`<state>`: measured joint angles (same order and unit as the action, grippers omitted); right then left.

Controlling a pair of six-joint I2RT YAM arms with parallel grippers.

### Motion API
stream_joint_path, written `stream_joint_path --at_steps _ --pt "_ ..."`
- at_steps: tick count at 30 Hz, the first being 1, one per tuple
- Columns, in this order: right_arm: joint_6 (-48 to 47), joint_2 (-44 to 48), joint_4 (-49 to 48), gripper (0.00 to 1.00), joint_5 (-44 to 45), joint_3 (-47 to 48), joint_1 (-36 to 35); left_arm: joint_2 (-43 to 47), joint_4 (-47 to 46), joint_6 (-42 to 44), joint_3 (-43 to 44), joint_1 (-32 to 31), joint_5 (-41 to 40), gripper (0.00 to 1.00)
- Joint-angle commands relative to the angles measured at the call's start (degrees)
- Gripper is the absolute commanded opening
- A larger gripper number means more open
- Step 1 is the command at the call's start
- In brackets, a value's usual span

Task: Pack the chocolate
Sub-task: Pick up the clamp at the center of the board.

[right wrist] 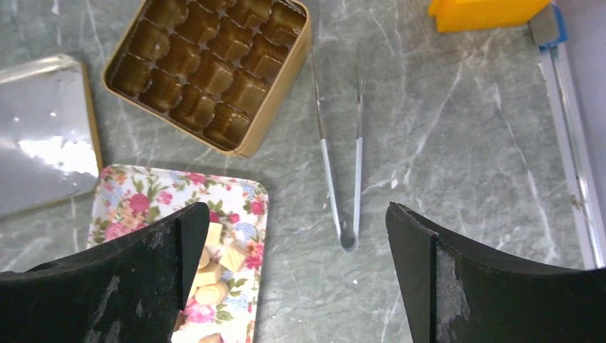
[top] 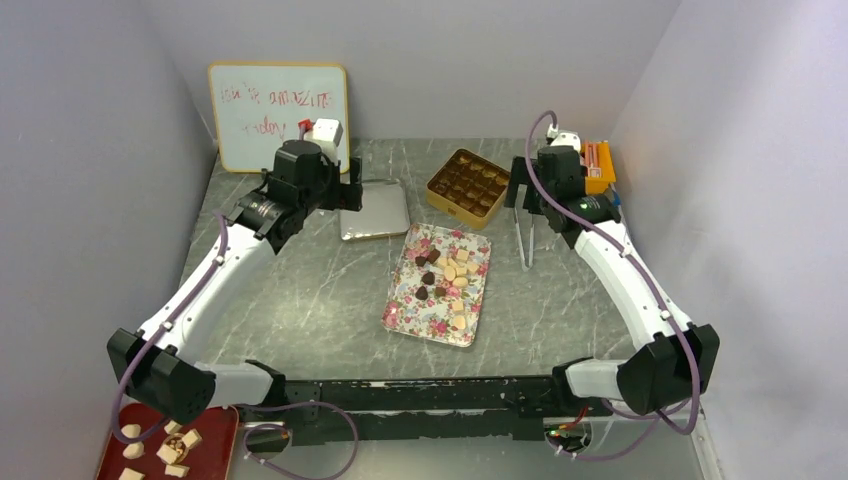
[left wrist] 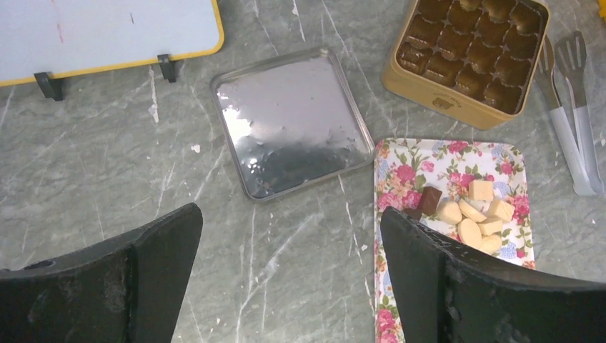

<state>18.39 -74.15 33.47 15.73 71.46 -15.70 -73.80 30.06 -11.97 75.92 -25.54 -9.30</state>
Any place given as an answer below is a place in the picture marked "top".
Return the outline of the metal tongs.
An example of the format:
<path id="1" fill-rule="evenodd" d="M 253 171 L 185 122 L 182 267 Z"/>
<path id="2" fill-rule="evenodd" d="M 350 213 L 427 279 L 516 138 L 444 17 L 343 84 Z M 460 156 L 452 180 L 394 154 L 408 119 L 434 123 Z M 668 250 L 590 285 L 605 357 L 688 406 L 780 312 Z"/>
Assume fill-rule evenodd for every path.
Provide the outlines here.
<path id="1" fill-rule="evenodd" d="M 532 214 L 527 214 L 525 222 L 522 222 L 521 209 L 514 207 L 512 211 L 521 268 L 528 272 L 534 265 L 535 219 Z"/>

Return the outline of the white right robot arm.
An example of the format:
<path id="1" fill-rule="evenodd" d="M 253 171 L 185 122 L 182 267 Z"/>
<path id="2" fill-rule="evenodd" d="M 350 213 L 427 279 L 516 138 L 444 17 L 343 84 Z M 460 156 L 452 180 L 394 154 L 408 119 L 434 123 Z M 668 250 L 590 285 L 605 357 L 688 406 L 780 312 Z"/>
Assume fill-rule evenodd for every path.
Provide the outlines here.
<path id="1" fill-rule="evenodd" d="M 659 286 L 613 202 L 588 190 L 587 167 L 570 146 L 546 146 L 534 159 L 516 156 L 504 204 L 521 204 L 595 273 L 623 318 L 635 352 L 627 360 L 585 358 L 557 366 L 549 389 L 553 408 L 571 415 L 588 399 L 622 401 L 634 413 L 656 413 L 708 388 L 720 346 L 715 329 L 697 325 Z"/>

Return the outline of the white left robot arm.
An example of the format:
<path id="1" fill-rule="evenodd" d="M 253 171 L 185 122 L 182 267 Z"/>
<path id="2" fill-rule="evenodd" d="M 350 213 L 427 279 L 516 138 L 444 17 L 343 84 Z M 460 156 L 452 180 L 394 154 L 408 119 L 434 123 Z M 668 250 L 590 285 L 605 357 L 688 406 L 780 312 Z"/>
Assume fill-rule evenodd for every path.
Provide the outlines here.
<path id="1" fill-rule="evenodd" d="M 211 365 L 200 358 L 230 302 L 310 214 L 361 209 L 361 170 L 353 157 L 343 175 L 318 144 L 285 141 L 261 185 L 218 216 L 211 250 L 171 299 L 138 329 L 118 329 L 108 340 L 117 397 L 182 425 L 208 408 L 229 405 L 246 405 L 262 420 L 278 417 L 287 400 L 284 374 L 254 360 Z"/>

